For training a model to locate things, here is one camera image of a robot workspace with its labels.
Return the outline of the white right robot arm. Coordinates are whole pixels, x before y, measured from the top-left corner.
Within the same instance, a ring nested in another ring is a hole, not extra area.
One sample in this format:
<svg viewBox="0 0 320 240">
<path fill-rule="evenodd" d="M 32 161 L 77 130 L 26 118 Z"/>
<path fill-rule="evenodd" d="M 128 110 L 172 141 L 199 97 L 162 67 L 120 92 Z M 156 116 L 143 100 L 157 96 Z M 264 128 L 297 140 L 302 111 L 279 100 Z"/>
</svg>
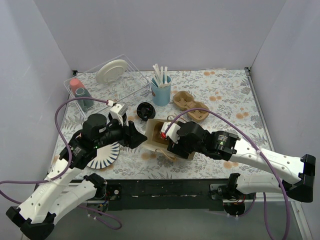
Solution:
<svg viewBox="0 0 320 240">
<path fill-rule="evenodd" d="M 283 155 L 267 149 L 255 149 L 246 140 L 226 131 L 203 129 L 198 123 L 164 123 L 161 137 L 168 139 L 167 150 L 187 159 L 200 153 L 213 160 L 231 161 L 262 170 L 265 174 L 247 176 L 232 173 L 228 184 L 218 192 L 237 199 L 252 193 L 285 193 L 287 197 L 311 203 L 314 196 L 316 158 Z"/>
</svg>

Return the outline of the brown paper takeout bag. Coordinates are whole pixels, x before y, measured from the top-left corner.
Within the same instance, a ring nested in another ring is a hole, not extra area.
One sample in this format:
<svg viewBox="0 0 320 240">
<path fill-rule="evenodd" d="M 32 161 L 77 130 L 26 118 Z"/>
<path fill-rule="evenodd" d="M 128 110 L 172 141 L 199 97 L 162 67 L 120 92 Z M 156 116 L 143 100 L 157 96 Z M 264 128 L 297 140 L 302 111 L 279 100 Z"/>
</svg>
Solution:
<svg viewBox="0 0 320 240">
<path fill-rule="evenodd" d="M 167 150 L 169 146 L 168 139 L 162 139 L 161 137 L 161 129 L 164 123 L 170 123 L 172 120 L 169 119 L 148 119 L 146 122 L 145 136 L 147 137 L 147 141 L 145 141 L 142 146 L 156 153 L 162 153 L 170 160 L 183 159 L 182 157 L 169 152 Z"/>
</svg>

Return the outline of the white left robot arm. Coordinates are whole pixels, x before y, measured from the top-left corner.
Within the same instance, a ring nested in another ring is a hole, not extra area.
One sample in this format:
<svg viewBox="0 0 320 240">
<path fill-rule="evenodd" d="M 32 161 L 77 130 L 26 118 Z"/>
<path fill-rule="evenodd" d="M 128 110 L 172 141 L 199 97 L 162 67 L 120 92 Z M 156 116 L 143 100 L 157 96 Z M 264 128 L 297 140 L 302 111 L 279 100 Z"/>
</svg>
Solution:
<svg viewBox="0 0 320 240">
<path fill-rule="evenodd" d="M 110 122 L 99 113 L 90 115 L 65 148 L 46 178 L 39 183 L 28 199 L 17 207 L 10 207 L 6 215 L 31 240 L 44 240 L 55 224 L 67 213 L 94 198 L 106 196 L 107 184 L 96 173 L 84 176 L 73 190 L 62 194 L 69 183 L 97 156 L 98 149 L 120 143 L 124 147 L 137 148 L 147 137 L 140 133 L 133 121 L 121 124 Z"/>
</svg>

